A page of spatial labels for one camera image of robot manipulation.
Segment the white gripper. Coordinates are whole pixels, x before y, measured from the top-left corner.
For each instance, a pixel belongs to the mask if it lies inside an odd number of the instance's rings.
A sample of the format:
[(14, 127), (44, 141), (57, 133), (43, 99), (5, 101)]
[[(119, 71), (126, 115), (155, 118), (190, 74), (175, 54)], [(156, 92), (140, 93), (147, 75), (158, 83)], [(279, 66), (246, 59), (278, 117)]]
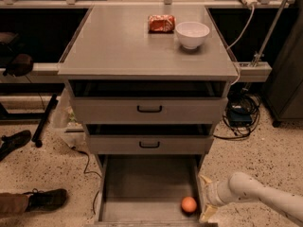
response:
[(216, 206), (227, 205), (227, 202), (225, 201), (227, 181), (212, 182), (211, 179), (202, 174), (200, 174), (200, 178), (206, 184), (205, 193), (209, 203), (203, 206), (199, 219), (201, 223), (205, 223), (217, 213), (218, 208)]

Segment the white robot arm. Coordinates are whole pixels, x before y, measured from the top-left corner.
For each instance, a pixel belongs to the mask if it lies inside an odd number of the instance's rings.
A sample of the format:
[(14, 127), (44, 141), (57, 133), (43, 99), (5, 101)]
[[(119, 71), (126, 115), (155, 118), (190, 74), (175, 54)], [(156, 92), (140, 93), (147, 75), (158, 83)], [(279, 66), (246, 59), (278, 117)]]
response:
[(221, 181), (200, 175), (203, 205), (200, 222), (207, 222), (220, 207), (230, 203), (258, 201), (275, 210), (299, 227), (303, 227), (303, 197), (266, 186), (243, 172), (234, 172)]

